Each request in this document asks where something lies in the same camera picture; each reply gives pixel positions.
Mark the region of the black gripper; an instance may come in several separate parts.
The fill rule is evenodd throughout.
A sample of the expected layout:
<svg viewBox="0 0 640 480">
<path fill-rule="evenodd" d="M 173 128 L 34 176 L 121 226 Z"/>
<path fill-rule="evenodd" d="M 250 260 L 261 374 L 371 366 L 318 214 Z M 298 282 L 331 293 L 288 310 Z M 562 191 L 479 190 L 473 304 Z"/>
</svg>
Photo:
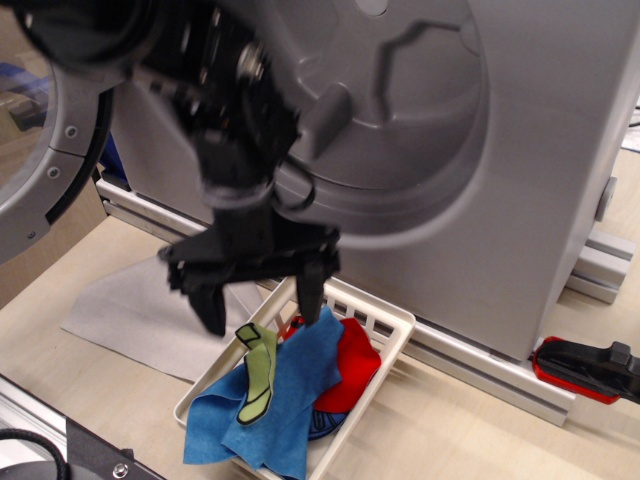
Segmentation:
<svg viewBox="0 0 640 480">
<path fill-rule="evenodd" d="M 296 222 L 265 203 L 216 210 L 205 231 L 158 253 L 171 289 L 188 301 L 205 329 L 226 335 L 223 286 L 271 277 L 296 277 L 299 311 L 307 326 L 322 307 L 324 282 L 340 268 L 334 226 Z"/>
</svg>

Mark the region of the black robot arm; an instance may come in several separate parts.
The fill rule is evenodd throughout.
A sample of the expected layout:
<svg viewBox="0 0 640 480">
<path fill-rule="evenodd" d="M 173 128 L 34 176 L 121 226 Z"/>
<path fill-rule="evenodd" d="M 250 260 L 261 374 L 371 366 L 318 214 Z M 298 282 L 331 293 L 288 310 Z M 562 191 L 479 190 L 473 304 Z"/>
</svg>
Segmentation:
<svg viewBox="0 0 640 480">
<path fill-rule="evenodd" d="M 1 190 L 1 256 L 41 240 L 78 197 L 110 132 L 116 87 L 139 81 L 177 110 L 213 212 L 202 233 L 165 248 L 172 289 L 206 329 L 225 330 L 228 283 L 292 276 L 307 323 L 339 268 L 334 227 L 297 223 L 274 187 L 297 116 L 277 91 L 262 43 L 215 1 L 13 1 L 21 31 L 50 62 L 51 136 L 32 171 Z"/>
</svg>

